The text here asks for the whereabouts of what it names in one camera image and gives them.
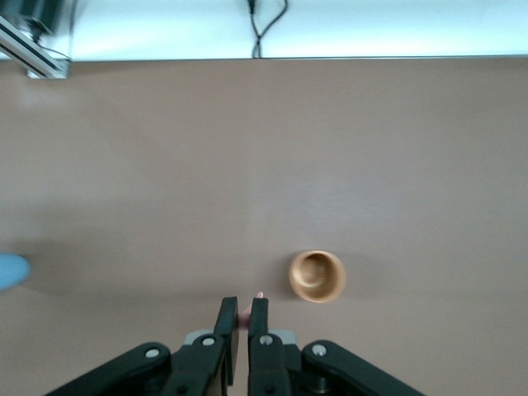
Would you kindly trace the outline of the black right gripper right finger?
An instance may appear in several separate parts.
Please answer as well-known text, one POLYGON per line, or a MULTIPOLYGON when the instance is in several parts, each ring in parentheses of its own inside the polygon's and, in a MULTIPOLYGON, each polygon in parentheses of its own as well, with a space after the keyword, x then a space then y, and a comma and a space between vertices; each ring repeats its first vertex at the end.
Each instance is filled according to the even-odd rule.
POLYGON ((268 327, 269 301, 254 298, 249 319, 248 395, 292 395, 282 340, 268 327))

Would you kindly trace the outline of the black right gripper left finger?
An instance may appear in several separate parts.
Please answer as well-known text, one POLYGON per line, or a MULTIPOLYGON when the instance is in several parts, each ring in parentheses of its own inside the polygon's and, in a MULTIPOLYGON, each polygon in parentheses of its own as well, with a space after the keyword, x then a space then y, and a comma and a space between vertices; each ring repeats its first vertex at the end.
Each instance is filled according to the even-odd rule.
POLYGON ((212 329, 189 333, 172 354, 166 395, 226 395, 238 354, 238 299, 222 299, 212 329))

